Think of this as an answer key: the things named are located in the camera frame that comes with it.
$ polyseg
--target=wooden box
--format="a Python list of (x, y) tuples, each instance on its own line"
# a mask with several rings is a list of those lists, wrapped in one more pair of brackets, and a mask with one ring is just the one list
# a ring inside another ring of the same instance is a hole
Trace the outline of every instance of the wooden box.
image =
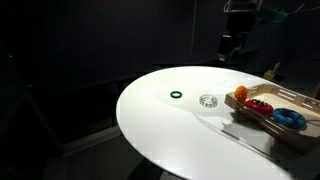
[(265, 116), (238, 101), (234, 92), (226, 95), (225, 104), (301, 154), (320, 145), (320, 101), (272, 84), (249, 87), (247, 99), (253, 98), (271, 104), (274, 109), (287, 108), (300, 113), (307, 120), (307, 128), (289, 129), (272, 116)]

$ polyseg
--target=red toy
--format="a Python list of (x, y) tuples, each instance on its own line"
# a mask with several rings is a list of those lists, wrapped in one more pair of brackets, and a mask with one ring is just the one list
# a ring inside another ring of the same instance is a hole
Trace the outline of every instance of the red toy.
[(264, 115), (270, 115), (273, 111), (273, 107), (270, 104), (257, 99), (251, 99), (246, 101), (246, 105), (251, 107), (252, 109), (259, 111)]

